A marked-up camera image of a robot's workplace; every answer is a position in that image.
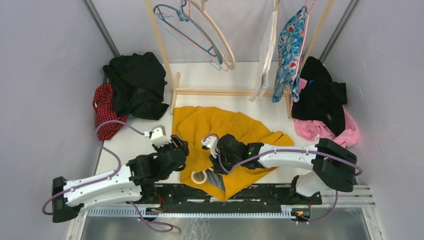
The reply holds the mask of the wooden hanger front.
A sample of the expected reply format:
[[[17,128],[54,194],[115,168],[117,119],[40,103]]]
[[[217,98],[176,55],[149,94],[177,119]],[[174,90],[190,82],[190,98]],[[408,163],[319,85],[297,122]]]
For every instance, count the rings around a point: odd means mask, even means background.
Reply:
[[[214,172],[214,169],[211,168],[211,167],[209,167],[205,170],[202,170],[202,171],[198,171],[198,172],[192,171],[191,174],[190,174],[190,179],[196,185],[202,185],[202,184],[205,184],[205,183],[211,184],[212,181],[209,179],[209,173],[210,172],[212,172],[212,173]]]

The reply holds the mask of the yellow garment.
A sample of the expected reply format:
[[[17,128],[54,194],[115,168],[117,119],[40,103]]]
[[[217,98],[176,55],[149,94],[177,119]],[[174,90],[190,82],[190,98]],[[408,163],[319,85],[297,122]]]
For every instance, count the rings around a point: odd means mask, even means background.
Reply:
[[[262,122],[241,112],[232,112],[217,107],[183,106],[173,110],[172,133],[188,143],[189,155],[186,167],[180,172],[182,184],[203,190],[220,201],[226,201],[242,189],[271,173],[273,168],[234,168],[239,161],[251,156],[247,145],[263,143],[275,146],[293,146],[294,141],[282,131],[270,131]],[[206,136],[218,135],[218,150],[221,161],[212,163],[210,151],[202,148]],[[192,173],[213,168],[221,172],[223,188],[212,183],[197,184]]]

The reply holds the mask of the white garment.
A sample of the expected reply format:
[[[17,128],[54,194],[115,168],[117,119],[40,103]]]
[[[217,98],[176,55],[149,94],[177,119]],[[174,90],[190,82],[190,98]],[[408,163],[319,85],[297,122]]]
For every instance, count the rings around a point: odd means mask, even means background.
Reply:
[[[278,10],[275,9],[269,17],[259,46],[259,67],[257,69],[255,86],[249,97],[250,102],[254,102],[257,96],[262,97],[269,87],[269,71],[276,45],[277,21]]]

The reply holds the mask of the blue floral skirt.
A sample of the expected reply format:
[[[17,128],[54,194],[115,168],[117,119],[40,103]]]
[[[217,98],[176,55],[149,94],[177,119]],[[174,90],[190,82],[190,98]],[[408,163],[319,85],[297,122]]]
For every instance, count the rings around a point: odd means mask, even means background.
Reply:
[[[278,68],[271,101],[278,103],[288,90],[293,101],[299,100],[300,72],[294,80],[297,61],[303,40],[304,17],[307,7],[303,5],[285,24],[277,40]]]

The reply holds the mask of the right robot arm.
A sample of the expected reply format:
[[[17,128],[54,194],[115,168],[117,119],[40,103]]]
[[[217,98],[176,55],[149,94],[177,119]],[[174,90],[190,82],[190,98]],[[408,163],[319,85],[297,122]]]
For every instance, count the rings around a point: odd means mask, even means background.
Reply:
[[[302,204],[315,193],[332,189],[350,193],[355,178],[362,173],[357,156],[331,139],[321,138],[306,146],[277,146],[263,142],[244,144],[231,134],[210,135],[202,140],[216,174],[228,175],[238,167],[249,170],[269,168],[304,169],[309,172],[293,178],[289,199]]]

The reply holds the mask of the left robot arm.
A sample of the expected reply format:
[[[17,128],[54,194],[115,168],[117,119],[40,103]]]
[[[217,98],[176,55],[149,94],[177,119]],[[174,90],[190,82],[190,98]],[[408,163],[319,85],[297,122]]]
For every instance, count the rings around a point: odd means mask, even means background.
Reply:
[[[79,180],[54,178],[50,200],[52,222],[67,222],[79,213],[107,204],[154,202],[158,195],[155,184],[173,172],[184,170],[190,152],[189,143],[175,134],[153,148],[153,153],[138,155],[117,170]]]

